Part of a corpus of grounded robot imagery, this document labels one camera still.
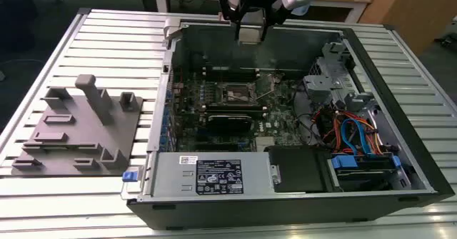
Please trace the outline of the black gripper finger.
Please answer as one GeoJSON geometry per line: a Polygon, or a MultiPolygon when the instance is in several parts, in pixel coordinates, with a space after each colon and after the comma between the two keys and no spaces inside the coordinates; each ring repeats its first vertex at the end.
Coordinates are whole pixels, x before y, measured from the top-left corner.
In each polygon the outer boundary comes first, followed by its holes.
{"type": "Polygon", "coordinates": [[[274,25],[282,25],[287,18],[287,9],[281,6],[279,9],[273,7],[263,8],[262,10],[263,20],[262,20],[262,34],[261,41],[265,41],[267,29],[274,25]]]}
{"type": "Polygon", "coordinates": [[[242,12],[243,0],[219,0],[223,19],[230,21],[235,28],[235,40],[239,40],[240,21],[243,18],[242,12]]]}

